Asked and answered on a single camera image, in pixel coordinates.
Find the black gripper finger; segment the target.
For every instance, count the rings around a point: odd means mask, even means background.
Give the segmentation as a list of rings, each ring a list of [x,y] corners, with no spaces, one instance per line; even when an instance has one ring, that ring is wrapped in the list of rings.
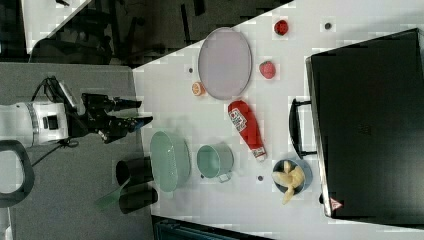
[[[137,109],[141,106],[141,101],[136,100],[128,100],[128,99],[122,99],[119,97],[116,97],[113,99],[114,101],[114,111],[121,111],[126,109]]]
[[[137,117],[137,118],[129,118],[128,131],[130,133],[135,132],[142,128],[143,126],[149,124],[153,120],[152,116],[148,117]]]

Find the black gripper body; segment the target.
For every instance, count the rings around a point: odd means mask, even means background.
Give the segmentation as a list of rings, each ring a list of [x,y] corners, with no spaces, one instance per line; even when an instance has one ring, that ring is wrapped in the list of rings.
[[[99,134],[105,144],[125,137],[129,121],[109,115],[114,111],[114,101],[107,95],[83,93],[81,96],[85,111],[68,114],[68,134],[72,138],[84,137],[90,133]]]

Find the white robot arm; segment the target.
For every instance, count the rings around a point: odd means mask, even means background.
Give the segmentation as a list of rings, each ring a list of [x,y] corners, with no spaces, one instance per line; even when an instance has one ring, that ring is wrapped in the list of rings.
[[[137,109],[139,101],[113,99],[84,93],[82,109],[67,97],[53,101],[18,102],[1,107],[1,206],[23,201],[34,186],[35,175],[27,150],[59,143],[69,145],[74,138],[97,134],[106,144],[149,124],[149,117],[116,117],[121,110]]]

